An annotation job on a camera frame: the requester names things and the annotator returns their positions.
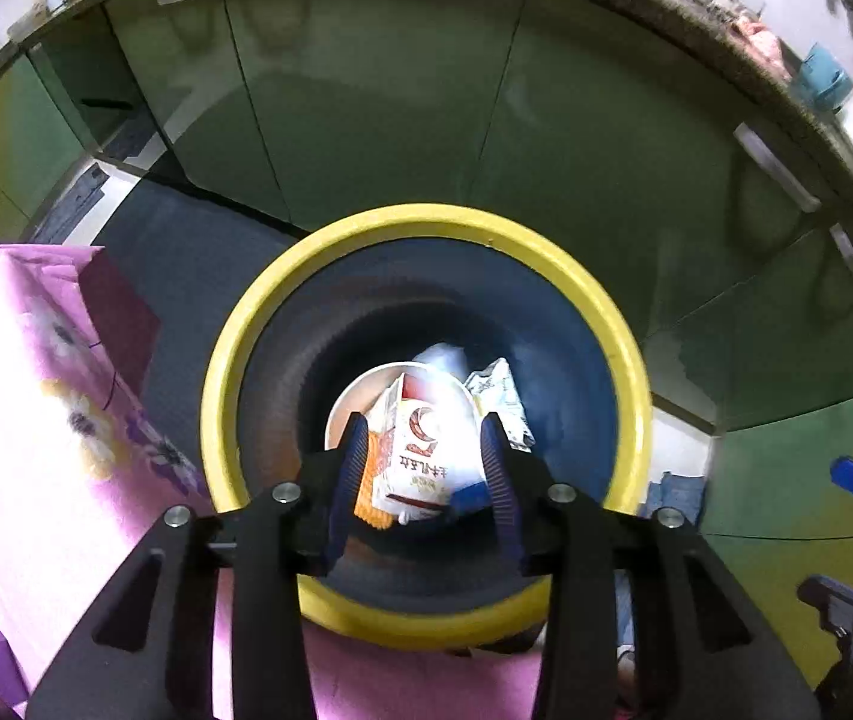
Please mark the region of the orange foam fruit net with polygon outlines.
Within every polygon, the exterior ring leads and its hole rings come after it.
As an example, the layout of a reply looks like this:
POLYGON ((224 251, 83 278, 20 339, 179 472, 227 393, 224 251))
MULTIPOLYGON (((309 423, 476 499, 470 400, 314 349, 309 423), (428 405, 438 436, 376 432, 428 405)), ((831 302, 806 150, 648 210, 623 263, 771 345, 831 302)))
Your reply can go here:
POLYGON ((353 514, 369 527, 384 532, 394 525, 395 517, 389 512, 378 509, 373 502, 374 479, 378 474, 378 463, 379 434, 369 431, 367 433, 366 463, 364 463, 363 477, 361 478, 360 490, 356 496, 353 514))

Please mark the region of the white red snack packet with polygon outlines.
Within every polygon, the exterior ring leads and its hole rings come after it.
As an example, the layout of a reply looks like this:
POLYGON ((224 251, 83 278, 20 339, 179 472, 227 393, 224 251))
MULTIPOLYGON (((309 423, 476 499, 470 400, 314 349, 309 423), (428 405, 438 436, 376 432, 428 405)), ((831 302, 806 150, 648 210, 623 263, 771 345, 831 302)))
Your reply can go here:
POLYGON ((402 525, 446 514, 460 489, 483 483, 474 400, 435 366, 406 366, 366 411, 374 511, 402 525))

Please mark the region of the white snack wrapper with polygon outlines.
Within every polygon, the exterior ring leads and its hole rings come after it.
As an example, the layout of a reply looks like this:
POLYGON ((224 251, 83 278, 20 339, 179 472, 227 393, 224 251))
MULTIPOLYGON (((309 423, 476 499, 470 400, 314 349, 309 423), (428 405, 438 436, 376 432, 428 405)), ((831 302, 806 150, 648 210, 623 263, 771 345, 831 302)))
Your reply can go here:
POLYGON ((465 388, 472 395, 481 416, 495 413, 514 449, 522 452, 534 450, 534 434, 527 422, 508 359, 495 359, 485 369, 470 372, 465 379, 465 388))

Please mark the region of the white blue powder sachet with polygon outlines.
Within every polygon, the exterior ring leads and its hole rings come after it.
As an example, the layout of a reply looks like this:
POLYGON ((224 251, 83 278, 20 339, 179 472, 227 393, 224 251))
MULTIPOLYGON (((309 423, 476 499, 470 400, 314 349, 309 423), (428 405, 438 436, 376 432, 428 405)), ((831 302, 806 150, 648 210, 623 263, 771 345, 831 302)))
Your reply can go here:
MULTIPOLYGON (((472 372, 465 351, 460 346, 449 343, 431 344, 429 348, 416 355, 413 361, 423 362, 423 364, 441 369, 460 383, 464 383, 472 372)), ((463 517, 467 514, 483 511, 490 504, 490 491, 488 491, 485 479, 480 478, 475 483, 457 488, 452 493, 449 507, 451 507, 452 517, 463 517)))

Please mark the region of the yellow rimmed dark trash bin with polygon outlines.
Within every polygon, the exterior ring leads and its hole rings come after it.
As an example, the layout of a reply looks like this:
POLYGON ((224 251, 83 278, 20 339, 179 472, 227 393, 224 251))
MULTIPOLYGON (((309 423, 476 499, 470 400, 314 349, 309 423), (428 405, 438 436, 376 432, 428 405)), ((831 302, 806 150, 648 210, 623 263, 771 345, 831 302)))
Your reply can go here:
MULTIPOLYGON (((325 445, 353 380, 431 344, 472 369, 501 359, 553 476, 633 512, 650 469, 653 397, 638 341, 607 291, 529 227, 488 211, 404 203, 327 224, 273 259, 232 307, 200 398, 203 473, 234 511, 325 445)), ((478 647, 545 621, 550 583, 502 565, 490 512, 449 511, 478 472, 481 414, 457 377, 371 426, 374 466, 417 522, 356 522, 342 561, 298 585, 307 619, 381 647, 478 647)))

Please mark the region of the pink floral tablecloth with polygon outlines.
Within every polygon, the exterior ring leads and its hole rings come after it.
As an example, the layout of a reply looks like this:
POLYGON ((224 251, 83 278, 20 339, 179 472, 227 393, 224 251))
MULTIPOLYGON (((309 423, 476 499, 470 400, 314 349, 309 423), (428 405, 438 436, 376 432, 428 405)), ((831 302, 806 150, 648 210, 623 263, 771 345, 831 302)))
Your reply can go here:
POLYGON ((159 320, 101 247, 0 244, 0 632, 33 688, 202 470, 141 403, 159 320))

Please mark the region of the blue cup on counter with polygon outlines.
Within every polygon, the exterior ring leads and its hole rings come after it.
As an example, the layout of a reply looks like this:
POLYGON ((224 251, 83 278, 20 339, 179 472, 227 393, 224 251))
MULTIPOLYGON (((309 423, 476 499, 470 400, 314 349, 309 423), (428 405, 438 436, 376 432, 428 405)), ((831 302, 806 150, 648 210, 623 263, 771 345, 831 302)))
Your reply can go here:
POLYGON ((801 99, 817 110, 838 109, 853 93, 853 78, 830 50, 813 44, 796 76, 801 99))

